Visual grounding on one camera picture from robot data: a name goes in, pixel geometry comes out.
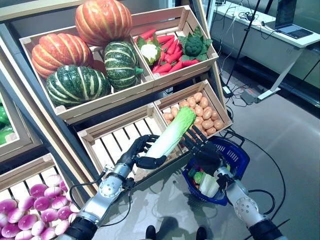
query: black shoe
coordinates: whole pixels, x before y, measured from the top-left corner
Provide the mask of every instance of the black shoe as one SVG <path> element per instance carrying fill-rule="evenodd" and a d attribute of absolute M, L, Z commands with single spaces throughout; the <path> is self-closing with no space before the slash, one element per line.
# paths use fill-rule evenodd
<path fill-rule="evenodd" d="M 156 240 L 156 229 L 154 226 L 150 225 L 147 227 L 147 229 L 145 231 L 145 238 Z"/>
<path fill-rule="evenodd" d="M 196 238 L 195 240 L 205 240 L 207 239 L 207 231 L 204 227 L 199 227 L 198 231 L 196 231 Z"/>

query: gray floor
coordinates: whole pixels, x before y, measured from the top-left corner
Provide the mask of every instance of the gray floor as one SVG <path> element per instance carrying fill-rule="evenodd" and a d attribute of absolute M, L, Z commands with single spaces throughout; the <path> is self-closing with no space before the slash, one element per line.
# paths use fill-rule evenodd
<path fill-rule="evenodd" d="M 228 59 L 224 65 L 227 72 L 231 64 L 232 60 Z M 231 87 L 254 83 L 240 73 L 236 72 L 234 76 Z M 240 99 L 235 99 L 234 103 L 244 104 Z M 234 106 L 231 100 L 227 105 L 234 112 L 232 128 L 265 149 L 283 172 L 286 199 L 274 223 L 277 225 L 290 218 L 280 228 L 290 240 L 319 239 L 319 119 L 279 95 L 247 107 Z M 246 142 L 243 149 L 251 159 L 243 183 L 248 189 L 271 192 L 278 206 L 284 189 L 275 165 L 251 143 Z M 181 159 L 138 186 L 132 193 L 129 216 L 117 225 L 99 229 L 94 239 L 142 239 L 151 224 L 158 231 L 159 240 L 193 240 L 199 226 L 208 229 L 211 240 L 242 240 L 247 237 L 245 225 L 230 205 L 203 203 L 190 195 L 181 175 L 186 160 Z M 251 196 L 261 212 L 271 206 L 268 196 L 261 193 Z M 120 220 L 127 210 L 128 196 L 124 196 L 111 209 L 110 222 Z"/>

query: white desk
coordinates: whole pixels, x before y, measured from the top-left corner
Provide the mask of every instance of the white desk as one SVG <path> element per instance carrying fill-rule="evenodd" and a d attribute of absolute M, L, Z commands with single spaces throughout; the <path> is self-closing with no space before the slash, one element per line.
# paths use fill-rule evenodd
<path fill-rule="evenodd" d="M 239 49 L 245 35 L 245 31 L 243 31 L 243 29 L 250 23 L 249 21 L 240 18 L 239 13 L 251 11 L 253 12 L 254 10 L 243 7 L 241 5 L 239 6 L 238 4 L 228 1 L 223 6 L 212 6 L 210 9 L 211 12 L 212 10 L 214 10 L 214 13 L 211 14 L 216 14 L 215 12 L 217 10 L 217 16 L 215 17 L 215 22 L 213 23 L 211 32 L 211 36 L 216 40 L 219 40 L 220 36 L 226 34 L 227 29 L 229 28 L 232 20 L 235 17 L 236 25 L 234 26 L 235 32 L 233 34 L 235 36 L 235 44 L 230 42 L 231 30 L 227 35 L 224 36 L 224 39 L 227 38 L 230 46 L 235 45 L 235 49 Z M 223 18 L 224 15 L 225 25 L 223 29 L 223 27 L 221 26 L 223 20 L 217 20 Z M 254 30 L 251 30 L 249 32 L 249 36 L 242 50 L 242 55 L 248 56 L 249 58 L 280 74 L 271 89 L 259 96 L 259 99 L 263 100 L 280 90 L 278 86 L 290 71 L 290 69 L 293 67 L 293 65 L 296 63 L 304 48 L 306 48 L 308 45 L 319 42 L 320 34 L 313 33 L 309 36 L 294 39 L 285 34 L 273 32 L 273 30 L 269 27 L 261 26 L 261 21 L 270 23 L 272 21 L 275 21 L 275 17 L 258 11 L 256 12 L 256 15 L 258 15 L 258 18 L 252 23 L 252 28 Z M 273 33 L 267 40 L 265 40 L 261 38 L 261 31 L 265 34 L 264 37 L 268 36 L 272 32 Z"/>

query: basket handle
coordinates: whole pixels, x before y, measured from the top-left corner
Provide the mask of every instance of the basket handle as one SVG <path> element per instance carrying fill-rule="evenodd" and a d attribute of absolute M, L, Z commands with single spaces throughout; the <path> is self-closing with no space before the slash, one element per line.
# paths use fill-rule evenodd
<path fill-rule="evenodd" d="M 223 137 L 225 138 L 228 134 L 232 135 L 233 137 L 237 137 L 238 139 L 240 139 L 241 143 L 239 144 L 239 147 L 242 147 L 242 145 L 244 144 L 244 142 L 246 140 L 243 136 L 240 136 L 239 134 L 237 134 L 237 133 L 235 133 L 233 131 L 228 131 L 227 130 Z"/>

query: robotic hand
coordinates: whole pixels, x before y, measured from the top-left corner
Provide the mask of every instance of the robotic hand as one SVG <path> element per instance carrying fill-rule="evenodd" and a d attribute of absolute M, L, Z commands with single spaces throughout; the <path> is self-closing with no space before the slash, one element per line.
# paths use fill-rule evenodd
<path fill-rule="evenodd" d="M 120 157 L 114 170 L 100 183 L 97 194 L 85 203 L 70 227 L 57 238 L 58 240 L 93 238 L 97 229 L 103 224 L 109 207 L 119 197 L 124 185 L 128 185 L 127 177 L 134 164 L 143 169 L 156 169 L 165 162 L 167 158 L 165 155 L 160 158 L 138 156 L 139 153 L 147 152 L 151 147 L 149 143 L 154 143 L 158 137 L 152 134 L 144 135 L 133 142 L 129 150 Z"/>
<path fill-rule="evenodd" d="M 195 156 L 196 162 L 203 170 L 216 178 L 229 202 L 233 205 L 236 215 L 245 222 L 248 230 L 255 240 L 288 240 L 279 229 L 265 215 L 259 213 L 257 203 L 248 196 L 248 191 L 242 183 L 233 178 L 226 168 L 226 161 L 216 146 L 208 141 L 201 131 L 193 126 L 192 129 L 199 135 L 188 129 L 188 133 L 195 142 L 184 134 L 182 142 Z"/>

